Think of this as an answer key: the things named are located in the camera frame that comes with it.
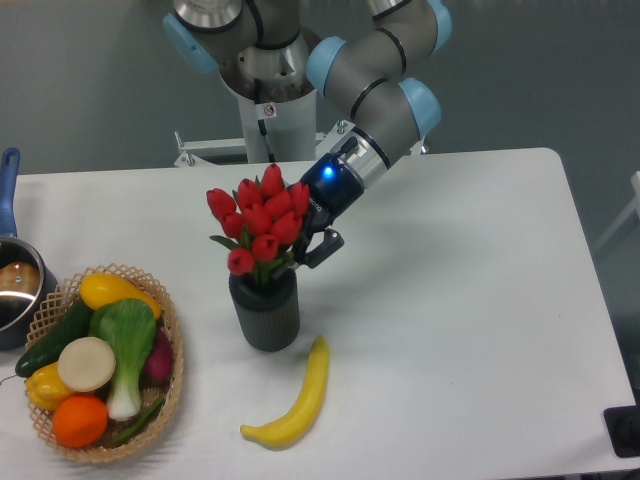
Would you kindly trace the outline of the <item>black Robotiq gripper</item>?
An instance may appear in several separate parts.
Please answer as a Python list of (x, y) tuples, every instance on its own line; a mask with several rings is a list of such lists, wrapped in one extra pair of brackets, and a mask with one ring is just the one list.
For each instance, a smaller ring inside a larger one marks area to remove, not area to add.
[[(364, 193), (358, 178), (331, 153), (323, 155), (305, 172), (301, 181), (310, 192), (308, 231), (311, 233), (331, 225)], [(304, 237), (295, 245), (293, 269), (300, 266), (315, 269), (344, 246), (341, 234), (331, 227), (323, 231), (322, 241), (311, 251), (308, 250), (309, 242), (310, 238)]]

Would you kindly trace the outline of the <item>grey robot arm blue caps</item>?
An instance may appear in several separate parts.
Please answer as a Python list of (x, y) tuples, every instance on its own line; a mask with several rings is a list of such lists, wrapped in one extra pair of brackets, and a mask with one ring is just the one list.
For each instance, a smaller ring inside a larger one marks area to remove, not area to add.
[(311, 162), (310, 213), (287, 266), (315, 267), (342, 246), (332, 225), (441, 118), (409, 76), (451, 34), (439, 1), (371, 1), (358, 41), (318, 37), (296, 1), (177, 1), (167, 37), (194, 69), (235, 96), (251, 163)]

